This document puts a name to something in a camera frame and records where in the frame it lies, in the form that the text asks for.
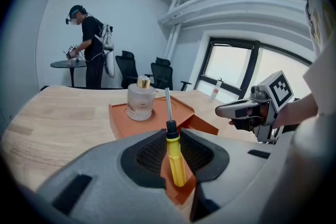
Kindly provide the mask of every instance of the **orange tray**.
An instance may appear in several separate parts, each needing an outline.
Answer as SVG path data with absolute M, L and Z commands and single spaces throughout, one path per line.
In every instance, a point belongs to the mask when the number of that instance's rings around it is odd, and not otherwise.
M 195 129 L 202 132 L 217 135 L 218 129 L 203 121 L 196 115 L 194 110 L 171 97 L 173 119 L 176 121 L 178 130 L 180 128 Z M 166 98 L 156 98 L 152 116 L 146 121 L 134 121 L 126 114 L 127 104 L 109 105 L 109 116 L 111 129 L 116 139 L 122 139 L 131 135 L 145 132 L 166 129 L 168 110 Z M 184 204 L 196 186 L 196 178 L 184 161 L 187 182 L 183 187 L 174 184 L 172 171 L 170 169 L 168 152 L 162 161 L 161 177 L 166 180 L 166 194 L 175 204 Z

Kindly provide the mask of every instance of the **gold bottle cap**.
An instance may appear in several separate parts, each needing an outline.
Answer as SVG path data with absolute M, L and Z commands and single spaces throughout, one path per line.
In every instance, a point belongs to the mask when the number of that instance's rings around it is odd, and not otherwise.
M 139 76 L 137 80 L 137 86 L 142 89 L 149 89 L 151 86 L 151 80 L 146 76 Z

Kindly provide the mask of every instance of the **black window frame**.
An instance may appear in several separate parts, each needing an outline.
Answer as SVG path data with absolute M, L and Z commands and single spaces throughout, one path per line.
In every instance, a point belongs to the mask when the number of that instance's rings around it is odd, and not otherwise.
M 206 54 L 204 57 L 204 61 L 201 67 L 201 70 L 199 72 L 198 78 L 197 78 L 197 82 L 195 84 L 194 89 L 196 90 L 198 87 L 198 84 L 200 81 L 205 81 L 208 82 L 210 84 L 216 85 L 217 80 L 207 77 L 205 75 L 205 71 L 207 69 L 207 66 L 209 64 L 209 60 L 210 60 L 210 56 L 211 53 L 213 51 L 214 47 L 235 47 L 235 48 L 243 48 L 243 49 L 250 49 L 251 50 L 251 54 L 250 54 L 250 59 L 248 61 L 248 65 L 247 65 L 247 69 L 242 81 L 242 84 L 240 86 L 240 88 L 237 88 L 235 86 L 232 86 L 230 84 L 227 84 L 225 82 L 222 83 L 221 88 L 229 91 L 231 93 L 234 93 L 236 95 L 238 95 L 238 99 L 243 99 L 246 91 L 248 90 L 248 86 L 251 83 L 252 80 L 252 76 L 253 73 L 255 71 L 256 68 L 256 64 L 257 64 L 257 60 L 258 60 L 258 56 L 259 56 L 259 49 L 260 48 L 265 48 L 277 53 L 280 53 L 282 55 L 285 55 L 287 57 L 290 57 L 300 63 L 303 63 L 307 66 L 310 66 L 312 63 L 311 61 L 305 59 L 304 57 L 301 57 L 297 54 L 294 54 L 291 51 L 287 51 L 284 49 L 281 49 L 279 47 L 270 45 L 270 44 L 265 44 L 265 43 L 261 43 L 257 40 L 247 40 L 247 39 L 235 39 L 235 38 L 210 38 L 209 40 L 209 44 L 206 50 Z

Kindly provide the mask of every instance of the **table top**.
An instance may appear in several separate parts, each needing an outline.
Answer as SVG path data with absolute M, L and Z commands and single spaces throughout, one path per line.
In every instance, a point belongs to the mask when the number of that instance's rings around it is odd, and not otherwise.
M 53 62 L 50 64 L 51 67 L 54 68 L 76 68 L 76 67 L 86 67 L 85 61 L 78 61 L 76 62 L 75 59 L 72 60 L 64 60 L 64 61 L 58 61 L 58 62 Z
M 155 97 L 163 97 L 157 90 Z M 216 116 L 222 103 L 199 91 L 171 91 L 195 115 L 219 129 L 218 135 L 253 141 L 252 132 L 236 130 Z M 16 180 L 32 190 L 86 150 L 114 141 L 108 105 L 127 102 L 127 90 L 86 90 L 51 86 L 33 97 L 14 117 L 1 140 L 1 153 Z

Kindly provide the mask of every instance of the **forearm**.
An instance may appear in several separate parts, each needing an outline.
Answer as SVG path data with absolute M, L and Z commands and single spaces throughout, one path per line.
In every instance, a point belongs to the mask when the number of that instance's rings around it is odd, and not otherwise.
M 288 103 L 279 113 L 277 126 L 299 124 L 302 121 L 316 116 L 318 107 L 312 94 L 295 101 Z
M 85 50 L 92 43 L 92 39 L 83 41 L 77 48 L 74 49 L 75 53 L 79 53 L 81 50 Z

